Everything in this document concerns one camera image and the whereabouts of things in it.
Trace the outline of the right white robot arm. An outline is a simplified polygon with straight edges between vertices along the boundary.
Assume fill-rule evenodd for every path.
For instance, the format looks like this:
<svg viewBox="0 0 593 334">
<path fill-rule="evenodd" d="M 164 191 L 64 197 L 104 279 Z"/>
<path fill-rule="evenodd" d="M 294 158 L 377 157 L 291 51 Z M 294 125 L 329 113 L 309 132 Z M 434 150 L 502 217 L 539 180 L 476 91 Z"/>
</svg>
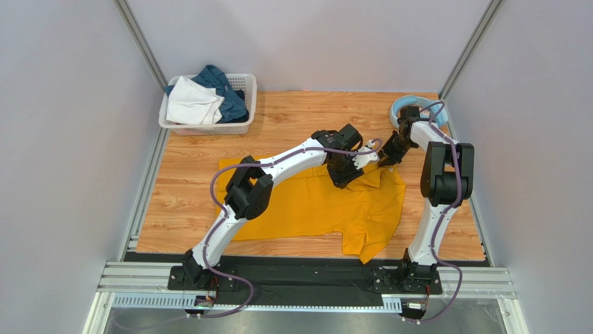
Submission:
<svg viewBox="0 0 593 334">
<path fill-rule="evenodd" d="M 415 104 L 394 106 L 391 119 L 398 128 L 379 152 L 380 166 L 394 166 L 411 148 L 425 151 L 420 177 L 425 206 L 416 236 L 393 278 L 400 290 L 411 293 L 425 292 L 436 282 L 444 232 L 473 191 L 474 147 L 451 139 L 436 123 L 436 115 L 424 112 Z"/>
</svg>

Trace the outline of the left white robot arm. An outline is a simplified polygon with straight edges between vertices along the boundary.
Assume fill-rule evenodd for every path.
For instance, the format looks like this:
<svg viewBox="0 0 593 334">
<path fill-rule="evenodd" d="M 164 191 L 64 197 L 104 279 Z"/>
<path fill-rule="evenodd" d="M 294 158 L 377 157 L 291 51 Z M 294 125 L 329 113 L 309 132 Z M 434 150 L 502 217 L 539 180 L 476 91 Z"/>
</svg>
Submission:
<svg viewBox="0 0 593 334">
<path fill-rule="evenodd" d="M 247 156 L 231 165 L 233 174 L 226 185 L 226 195 L 219 201 L 215 194 L 222 168 L 210 182 L 210 195 L 220 213 L 203 239 L 182 258 L 180 266 L 171 269 L 169 290 L 206 290 L 222 277 L 229 281 L 236 275 L 216 269 L 223 251 L 238 231 L 249 221 L 261 216 L 269 207 L 272 191 L 281 182 L 296 174 L 327 166 L 334 186 L 344 188 L 363 174 L 363 167 L 377 158 L 381 140 L 364 144 L 361 134 L 352 126 L 341 130 L 320 130 L 302 144 L 276 156 L 257 160 Z"/>
</svg>

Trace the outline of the yellow t shirt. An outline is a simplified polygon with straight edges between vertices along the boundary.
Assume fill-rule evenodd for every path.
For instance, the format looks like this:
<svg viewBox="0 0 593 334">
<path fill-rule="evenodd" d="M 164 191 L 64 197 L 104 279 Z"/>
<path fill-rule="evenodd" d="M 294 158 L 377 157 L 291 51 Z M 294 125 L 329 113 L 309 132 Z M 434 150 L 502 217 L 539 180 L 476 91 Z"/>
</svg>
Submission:
<svg viewBox="0 0 593 334">
<path fill-rule="evenodd" d="M 402 216 L 406 185 L 394 167 L 371 164 L 344 189 L 323 166 L 279 184 L 265 212 L 233 238 L 262 244 L 264 255 L 326 257 L 367 263 L 390 243 Z"/>
</svg>

